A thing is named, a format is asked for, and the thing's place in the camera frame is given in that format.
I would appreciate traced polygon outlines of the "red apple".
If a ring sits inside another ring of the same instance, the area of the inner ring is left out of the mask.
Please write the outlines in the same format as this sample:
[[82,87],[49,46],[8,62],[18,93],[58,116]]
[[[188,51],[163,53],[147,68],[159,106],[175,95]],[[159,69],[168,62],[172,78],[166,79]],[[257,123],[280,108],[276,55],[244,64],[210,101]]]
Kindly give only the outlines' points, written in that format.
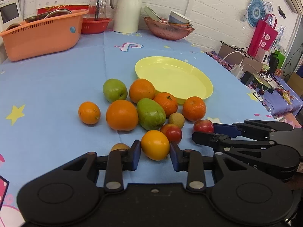
[[160,128],[160,132],[162,132],[169,142],[175,142],[179,144],[182,139],[182,131],[175,124],[165,124]]
[[213,133],[214,125],[208,119],[198,120],[194,123],[193,129],[195,132]]

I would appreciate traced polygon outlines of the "brown kiwi fruit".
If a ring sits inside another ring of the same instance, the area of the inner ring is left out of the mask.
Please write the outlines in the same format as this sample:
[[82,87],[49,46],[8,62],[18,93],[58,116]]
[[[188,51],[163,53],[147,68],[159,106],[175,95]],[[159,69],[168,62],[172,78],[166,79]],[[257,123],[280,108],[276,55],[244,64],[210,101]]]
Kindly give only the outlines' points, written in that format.
[[123,144],[123,143],[118,143],[118,144],[115,144],[112,148],[111,148],[111,152],[112,151],[115,151],[115,150],[129,150],[130,147],[126,144]]

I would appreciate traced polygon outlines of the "brown longan fruit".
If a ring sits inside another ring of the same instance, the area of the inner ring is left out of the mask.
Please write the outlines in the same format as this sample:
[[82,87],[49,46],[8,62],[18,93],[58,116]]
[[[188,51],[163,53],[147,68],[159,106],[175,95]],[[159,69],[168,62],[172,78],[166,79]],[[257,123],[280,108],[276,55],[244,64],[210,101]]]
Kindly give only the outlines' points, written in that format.
[[174,124],[182,129],[185,124],[185,117],[181,113],[175,112],[169,116],[169,124]]

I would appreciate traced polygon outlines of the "small orange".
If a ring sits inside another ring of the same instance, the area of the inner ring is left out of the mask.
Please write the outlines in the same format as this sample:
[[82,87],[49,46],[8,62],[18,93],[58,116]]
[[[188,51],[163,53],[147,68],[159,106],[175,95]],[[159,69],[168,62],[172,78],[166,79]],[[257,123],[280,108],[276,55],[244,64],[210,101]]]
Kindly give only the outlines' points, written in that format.
[[95,103],[86,101],[79,106],[78,116],[83,123],[93,125],[101,119],[101,111]]

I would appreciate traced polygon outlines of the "large orange front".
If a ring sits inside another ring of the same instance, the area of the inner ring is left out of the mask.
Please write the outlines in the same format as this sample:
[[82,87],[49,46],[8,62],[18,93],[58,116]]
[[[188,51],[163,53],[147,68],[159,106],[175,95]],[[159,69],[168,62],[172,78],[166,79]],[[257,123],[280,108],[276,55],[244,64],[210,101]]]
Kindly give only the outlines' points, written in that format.
[[116,131],[131,131],[139,122],[136,107],[127,100],[116,100],[106,111],[106,122]]

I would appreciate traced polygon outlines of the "large orange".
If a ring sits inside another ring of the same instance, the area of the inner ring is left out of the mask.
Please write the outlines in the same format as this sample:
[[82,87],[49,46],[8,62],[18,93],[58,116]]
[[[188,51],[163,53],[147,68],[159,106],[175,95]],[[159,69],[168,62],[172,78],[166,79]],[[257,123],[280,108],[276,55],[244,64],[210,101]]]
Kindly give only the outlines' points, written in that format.
[[142,98],[153,99],[156,94],[154,85],[146,79],[135,80],[129,88],[129,97],[133,103]]
[[106,122],[116,131],[131,131],[139,122],[136,107],[127,100],[116,100],[106,111]]

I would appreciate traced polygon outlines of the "yellow-orange lemon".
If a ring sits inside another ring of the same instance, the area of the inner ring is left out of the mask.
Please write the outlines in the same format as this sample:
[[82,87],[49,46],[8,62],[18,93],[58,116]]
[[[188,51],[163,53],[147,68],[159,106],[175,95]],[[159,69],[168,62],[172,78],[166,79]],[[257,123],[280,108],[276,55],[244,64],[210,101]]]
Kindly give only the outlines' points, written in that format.
[[141,148],[148,158],[160,161],[169,154],[169,140],[162,132],[151,130],[143,135]]

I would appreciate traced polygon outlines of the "green mango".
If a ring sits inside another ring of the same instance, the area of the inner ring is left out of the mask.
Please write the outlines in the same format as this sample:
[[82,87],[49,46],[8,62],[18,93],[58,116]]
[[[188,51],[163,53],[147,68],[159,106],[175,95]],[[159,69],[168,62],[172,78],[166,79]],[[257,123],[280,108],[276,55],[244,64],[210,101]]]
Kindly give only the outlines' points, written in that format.
[[139,124],[147,131],[158,130],[166,122],[164,109],[157,102],[149,98],[142,98],[138,101],[137,112]]

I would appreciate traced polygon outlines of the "round green apple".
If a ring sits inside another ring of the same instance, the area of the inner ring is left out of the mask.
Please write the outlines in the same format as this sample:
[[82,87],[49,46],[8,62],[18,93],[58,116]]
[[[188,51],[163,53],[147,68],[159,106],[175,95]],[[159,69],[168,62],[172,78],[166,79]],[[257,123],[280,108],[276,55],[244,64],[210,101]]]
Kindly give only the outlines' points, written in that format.
[[126,85],[118,79],[106,80],[103,84],[103,94],[110,103],[116,100],[125,100],[128,96]]

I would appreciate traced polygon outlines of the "tangerine with stem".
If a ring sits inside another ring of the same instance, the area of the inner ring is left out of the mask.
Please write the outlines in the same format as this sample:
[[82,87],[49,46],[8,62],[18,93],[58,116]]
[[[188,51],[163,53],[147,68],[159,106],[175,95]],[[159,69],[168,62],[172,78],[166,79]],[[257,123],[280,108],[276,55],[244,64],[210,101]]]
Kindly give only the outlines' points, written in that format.
[[167,92],[158,93],[153,100],[163,108],[167,118],[178,110],[176,98]]

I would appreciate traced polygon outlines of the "red paper gift bag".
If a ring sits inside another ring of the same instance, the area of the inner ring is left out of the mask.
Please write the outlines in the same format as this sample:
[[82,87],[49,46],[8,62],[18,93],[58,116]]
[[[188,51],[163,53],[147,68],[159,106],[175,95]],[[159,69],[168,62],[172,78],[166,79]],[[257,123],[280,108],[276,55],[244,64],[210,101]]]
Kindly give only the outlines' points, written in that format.
[[259,48],[268,51],[277,37],[278,32],[275,30],[277,18],[274,14],[267,14],[264,20],[259,20],[253,34],[248,54],[255,57]]

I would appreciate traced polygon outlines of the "pink glass bowl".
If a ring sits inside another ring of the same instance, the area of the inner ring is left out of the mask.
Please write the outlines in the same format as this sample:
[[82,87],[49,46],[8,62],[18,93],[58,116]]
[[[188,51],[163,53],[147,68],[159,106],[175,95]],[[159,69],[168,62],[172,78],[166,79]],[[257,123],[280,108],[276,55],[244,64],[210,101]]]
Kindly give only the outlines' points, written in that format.
[[181,40],[195,30],[190,25],[169,23],[165,19],[163,19],[162,22],[159,22],[150,17],[144,17],[144,21],[154,36],[165,40]]

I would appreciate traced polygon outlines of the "red plastic colander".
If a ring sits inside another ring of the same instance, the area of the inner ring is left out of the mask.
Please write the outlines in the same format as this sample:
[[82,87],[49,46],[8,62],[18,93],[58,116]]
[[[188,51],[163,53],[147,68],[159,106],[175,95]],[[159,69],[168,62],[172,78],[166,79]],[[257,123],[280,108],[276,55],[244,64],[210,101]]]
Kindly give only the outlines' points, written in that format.
[[100,20],[83,19],[82,22],[82,34],[98,34],[102,33],[107,29],[108,24],[112,21],[110,18]]

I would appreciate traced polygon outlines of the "glass jar with utensil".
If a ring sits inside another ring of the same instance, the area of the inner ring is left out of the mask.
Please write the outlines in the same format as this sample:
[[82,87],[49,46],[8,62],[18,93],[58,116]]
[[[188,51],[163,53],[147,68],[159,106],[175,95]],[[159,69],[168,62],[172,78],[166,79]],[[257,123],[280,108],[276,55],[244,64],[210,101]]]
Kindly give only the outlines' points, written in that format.
[[106,19],[106,0],[90,0],[87,19],[100,21]]

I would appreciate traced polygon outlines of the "white appliance with screen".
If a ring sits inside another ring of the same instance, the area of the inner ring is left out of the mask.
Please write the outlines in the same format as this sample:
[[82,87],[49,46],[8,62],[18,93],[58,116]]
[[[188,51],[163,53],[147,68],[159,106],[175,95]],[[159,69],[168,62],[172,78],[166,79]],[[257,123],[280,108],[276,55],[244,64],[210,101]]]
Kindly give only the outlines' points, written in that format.
[[24,0],[2,0],[0,8],[1,31],[24,20]]

